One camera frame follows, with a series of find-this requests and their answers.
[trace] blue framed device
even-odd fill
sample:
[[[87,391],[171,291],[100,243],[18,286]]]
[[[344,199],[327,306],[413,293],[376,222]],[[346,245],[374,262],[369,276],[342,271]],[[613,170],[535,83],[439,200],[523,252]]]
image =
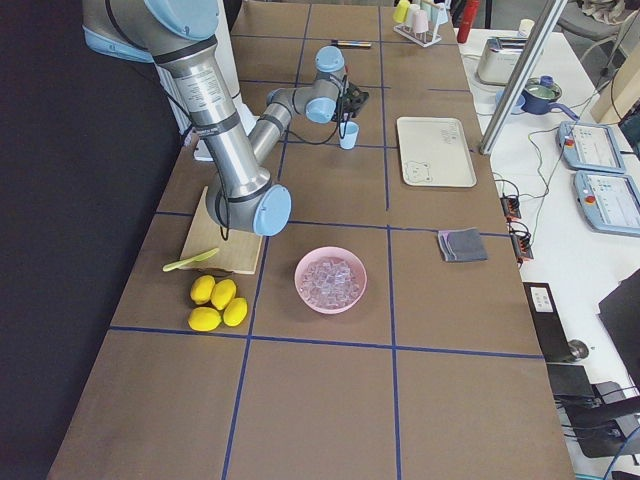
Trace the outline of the blue framed device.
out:
[[[620,147],[609,125],[562,122],[558,127],[562,156],[573,170],[624,173]]]
[[[640,191],[629,175],[581,170],[574,186],[595,230],[640,237]]]

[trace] pen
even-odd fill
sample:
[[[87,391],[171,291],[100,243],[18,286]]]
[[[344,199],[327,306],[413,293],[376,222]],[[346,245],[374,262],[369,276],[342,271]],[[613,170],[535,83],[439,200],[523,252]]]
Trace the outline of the pen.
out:
[[[371,42],[358,40],[331,40],[331,45],[338,48],[371,48]]]

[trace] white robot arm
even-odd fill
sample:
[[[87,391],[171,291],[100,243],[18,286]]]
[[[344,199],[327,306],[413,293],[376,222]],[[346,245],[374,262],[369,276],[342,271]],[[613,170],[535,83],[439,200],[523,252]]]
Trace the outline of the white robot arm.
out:
[[[171,73],[218,167],[207,194],[213,220],[258,235],[280,232],[289,219],[291,197],[260,165],[294,114],[304,112],[317,123],[335,118],[337,102],[349,87],[340,50],[324,47],[318,52],[312,86],[272,92],[247,136],[215,57],[217,0],[83,0],[83,10],[90,48],[125,60],[154,62]],[[225,30],[226,21],[222,23]],[[222,33],[228,41],[228,32]]]

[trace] cutting board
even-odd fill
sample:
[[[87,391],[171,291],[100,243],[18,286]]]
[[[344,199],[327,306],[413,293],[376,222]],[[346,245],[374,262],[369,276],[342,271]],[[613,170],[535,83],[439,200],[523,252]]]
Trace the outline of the cutting board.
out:
[[[229,239],[224,241],[220,226],[211,220],[205,197],[207,187],[200,196],[198,208],[191,222],[187,239],[184,242],[180,259],[189,258],[214,247],[220,251],[202,262],[190,263],[183,269],[215,268],[235,273],[252,275],[256,272],[262,237],[255,233],[229,230]]]

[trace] dark wall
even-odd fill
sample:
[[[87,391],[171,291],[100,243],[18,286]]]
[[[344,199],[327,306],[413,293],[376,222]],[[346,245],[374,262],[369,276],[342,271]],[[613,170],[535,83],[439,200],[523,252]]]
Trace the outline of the dark wall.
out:
[[[81,10],[0,5],[4,480],[45,478],[178,152],[162,92],[85,47]]]

